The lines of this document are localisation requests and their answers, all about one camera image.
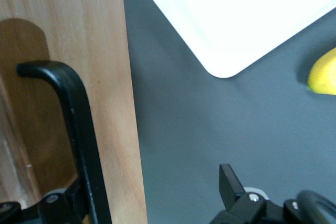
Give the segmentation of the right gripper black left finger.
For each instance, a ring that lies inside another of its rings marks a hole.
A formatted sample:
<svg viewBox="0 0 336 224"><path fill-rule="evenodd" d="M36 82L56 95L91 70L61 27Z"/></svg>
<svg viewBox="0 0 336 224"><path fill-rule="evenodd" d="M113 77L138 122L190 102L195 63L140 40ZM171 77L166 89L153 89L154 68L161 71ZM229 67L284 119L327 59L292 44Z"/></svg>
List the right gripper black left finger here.
<svg viewBox="0 0 336 224"><path fill-rule="evenodd" d="M76 178L65 190L50 191L34 205L17 201L1 203L1 223L91 223L88 182Z"/></svg>

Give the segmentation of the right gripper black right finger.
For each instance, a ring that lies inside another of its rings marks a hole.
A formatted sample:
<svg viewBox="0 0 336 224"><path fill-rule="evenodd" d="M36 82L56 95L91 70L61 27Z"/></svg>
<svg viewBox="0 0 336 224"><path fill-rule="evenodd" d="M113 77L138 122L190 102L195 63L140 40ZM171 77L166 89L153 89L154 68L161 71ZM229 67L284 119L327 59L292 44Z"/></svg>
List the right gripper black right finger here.
<svg viewBox="0 0 336 224"><path fill-rule="evenodd" d="M280 207L260 193L249 193L229 164L219 166L219 192L225 209L211 223L313 223L293 199Z"/></svg>

